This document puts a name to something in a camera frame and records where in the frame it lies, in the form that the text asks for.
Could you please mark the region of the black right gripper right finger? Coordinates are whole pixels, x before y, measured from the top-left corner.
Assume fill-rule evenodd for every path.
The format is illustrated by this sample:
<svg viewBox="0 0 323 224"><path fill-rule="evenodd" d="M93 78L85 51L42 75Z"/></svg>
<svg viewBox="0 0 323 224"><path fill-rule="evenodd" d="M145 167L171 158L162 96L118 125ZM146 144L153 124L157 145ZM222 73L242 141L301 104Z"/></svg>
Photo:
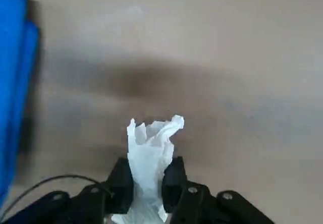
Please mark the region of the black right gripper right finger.
<svg viewBox="0 0 323 224"><path fill-rule="evenodd" d="M175 157L162 182L164 209L170 223L273 223L238 192L224 190L213 196L206 185L189 181L184 160Z"/></svg>

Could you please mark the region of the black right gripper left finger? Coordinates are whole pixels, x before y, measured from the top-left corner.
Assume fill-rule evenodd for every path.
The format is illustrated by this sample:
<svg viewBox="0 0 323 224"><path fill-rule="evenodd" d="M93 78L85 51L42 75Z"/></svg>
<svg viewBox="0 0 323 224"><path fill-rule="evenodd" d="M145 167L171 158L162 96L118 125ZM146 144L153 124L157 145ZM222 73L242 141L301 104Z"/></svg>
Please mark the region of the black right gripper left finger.
<svg viewBox="0 0 323 224"><path fill-rule="evenodd" d="M119 158L106 181L85 186L77 195L52 191L7 219L7 223L104 223L110 214L126 214L134 182L126 158Z"/></svg>

